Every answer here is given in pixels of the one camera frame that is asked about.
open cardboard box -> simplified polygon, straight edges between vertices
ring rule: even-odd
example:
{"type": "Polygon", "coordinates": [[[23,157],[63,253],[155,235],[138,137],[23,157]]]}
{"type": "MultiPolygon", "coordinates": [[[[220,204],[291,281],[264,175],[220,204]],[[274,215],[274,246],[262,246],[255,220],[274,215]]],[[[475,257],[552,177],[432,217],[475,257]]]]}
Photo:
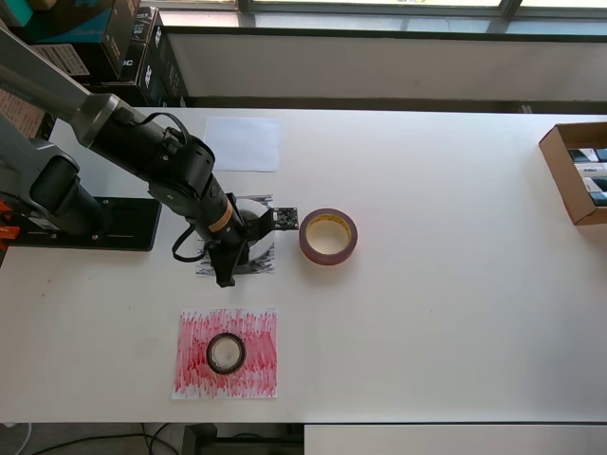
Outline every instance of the open cardboard box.
{"type": "Polygon", "coordinates": [[[540,148],[574,225],[607,223],[607,207],[595,206],[567,152],[607,148],[607,122],[558,124],[542,139],[540,148]]]}

window sill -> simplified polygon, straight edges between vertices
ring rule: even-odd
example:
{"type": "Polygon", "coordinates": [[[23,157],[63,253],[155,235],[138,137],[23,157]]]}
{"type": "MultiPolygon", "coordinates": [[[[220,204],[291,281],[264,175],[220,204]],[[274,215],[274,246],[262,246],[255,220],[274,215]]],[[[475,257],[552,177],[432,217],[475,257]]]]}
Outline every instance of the window sill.
{"type": "Polygon", "coordinates": [[[607,21],[163,9],[170,33],[606,43],[607,21]]]}

wall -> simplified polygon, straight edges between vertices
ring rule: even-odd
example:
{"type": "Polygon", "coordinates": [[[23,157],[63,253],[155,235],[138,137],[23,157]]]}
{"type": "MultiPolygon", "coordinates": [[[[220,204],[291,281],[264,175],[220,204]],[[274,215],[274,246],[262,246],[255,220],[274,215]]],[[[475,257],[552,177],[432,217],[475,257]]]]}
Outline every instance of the wall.
{"type": "Polygon", "coordinates": [[[607,44],[171,36],[194,97],[607,100],[607,44]]]}

black tape roll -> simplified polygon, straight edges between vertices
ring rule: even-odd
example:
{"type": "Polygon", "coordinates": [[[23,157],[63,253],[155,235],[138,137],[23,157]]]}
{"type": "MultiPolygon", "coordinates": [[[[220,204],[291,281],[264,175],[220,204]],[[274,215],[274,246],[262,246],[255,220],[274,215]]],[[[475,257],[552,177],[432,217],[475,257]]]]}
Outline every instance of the black tape roll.
{"type": "Polygon", "coordinates": [[[223,333],[216,335],[209,342],[209,346],[207,346],[207,363],[209,364],[209,368],[213,370],[217,374],[231,374],[240,370],[240,368],[245,363],[245,358],[247,357],[247,349],[245,348],[245,343],[240,337],[237,337],[235,334],[223,333]],[[221,367],[217,364],[217,361],[213,355],[213,349],[220,341],[224,339],[230,339],[236,343],[238,346],[239,355],[236,361],[230,365],[229,367],[221,367]]]}

red tape roll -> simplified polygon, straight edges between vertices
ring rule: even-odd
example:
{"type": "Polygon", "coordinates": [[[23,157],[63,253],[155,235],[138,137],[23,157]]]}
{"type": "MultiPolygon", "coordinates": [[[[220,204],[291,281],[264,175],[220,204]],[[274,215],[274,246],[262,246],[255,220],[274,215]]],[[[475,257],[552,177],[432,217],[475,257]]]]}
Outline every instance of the red tape roll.
{"type": "Polygon", "coordinates": [[[315,264],[336,265],[341,264],[350,257],[359,240],[357,227],[348,215],[335,209],[318,209],[309,213],[300,224],[300,248],[307,259],[315,264]],[[348,235],[348,245],[335,254],[320,253],[312,247],[308,238],[308,229],[319,221],[333,221],[341,225],[348,235]]]}

